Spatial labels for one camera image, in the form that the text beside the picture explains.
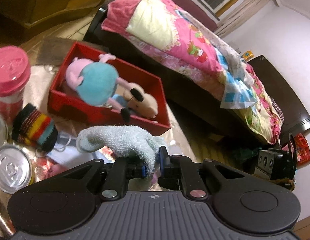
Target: pink cup lid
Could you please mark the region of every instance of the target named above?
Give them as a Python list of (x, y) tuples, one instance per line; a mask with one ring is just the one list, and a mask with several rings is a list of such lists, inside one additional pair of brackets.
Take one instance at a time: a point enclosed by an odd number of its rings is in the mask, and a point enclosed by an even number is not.
[(15, 46), (0, 48), (0, 97), (21, 90), (31, 76), (26, 52)]

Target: silver screw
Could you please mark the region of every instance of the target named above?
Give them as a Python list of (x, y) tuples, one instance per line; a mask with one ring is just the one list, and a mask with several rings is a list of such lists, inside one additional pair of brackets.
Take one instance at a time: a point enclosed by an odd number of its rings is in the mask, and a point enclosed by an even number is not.
[(190, 192), (190, 194), (191, 194), (192, 197), (196, 197), (196, 198), (201, 198), (201, 197), (205, 197), (206, 196), (205, 191), (203, 191), (201, 189), (193, 189)]
[(112, 189), (107, 189), (102, 192), (102, 195), (106, 198), (112, 198), (117, 196), (117, 191)]

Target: cardboard box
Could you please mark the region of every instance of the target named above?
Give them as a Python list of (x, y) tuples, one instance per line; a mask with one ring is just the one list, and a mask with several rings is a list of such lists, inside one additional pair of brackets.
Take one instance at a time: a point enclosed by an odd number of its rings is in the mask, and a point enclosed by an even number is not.
[(310, 240), (310, 216), (298, 221), (293, 231), (301, 240)]
[[(104, 54), (104, 52), (77, 42), (74, 43), (49, 89), (47, 107), (49, 113), (91, 125), (127, 125), (122, 120), (119, 111), (90, 106), (83, 102), (77, 96), (77, 93), (67, 93), (66, 95), (63, 88), (65, 72), (73, 58), (89, 58), (93, 61), (99, 61), (98, 56), (100, 54)], [(139, 84), (145, 90), (145, 93), (151, 94), (157, 101), (158, 115), (155, 118), (148, 120), (131, 115), (129, 125), (142, 127), (154, 136), (162, 135), (169, 130), (170, 123), (161, 79), (119, 58), (110, 60), (108, 63), (117, 69), (121, 78)]]

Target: striped knit pouch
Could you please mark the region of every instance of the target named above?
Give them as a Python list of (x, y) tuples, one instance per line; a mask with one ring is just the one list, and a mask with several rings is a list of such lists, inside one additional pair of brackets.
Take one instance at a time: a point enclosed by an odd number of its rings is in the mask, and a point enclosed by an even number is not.
[(32, 104), (27, 104), (16, 116), (13, 123), (12, 139), (17, 143), (50, 152), (57, 141), (54, 121), (39, 112)]

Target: gray ridged panel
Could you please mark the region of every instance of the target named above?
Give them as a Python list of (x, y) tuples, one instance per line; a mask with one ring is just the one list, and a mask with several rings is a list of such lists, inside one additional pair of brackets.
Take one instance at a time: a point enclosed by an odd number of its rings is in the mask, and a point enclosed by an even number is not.
[(179, 191), (128, 191), (121, 200), (103, 203), (84, 226), (58, 236), (16, 233), (11, 240), (294, 240), (285, 232), (255, 237), (220, 223), (202, 202)]

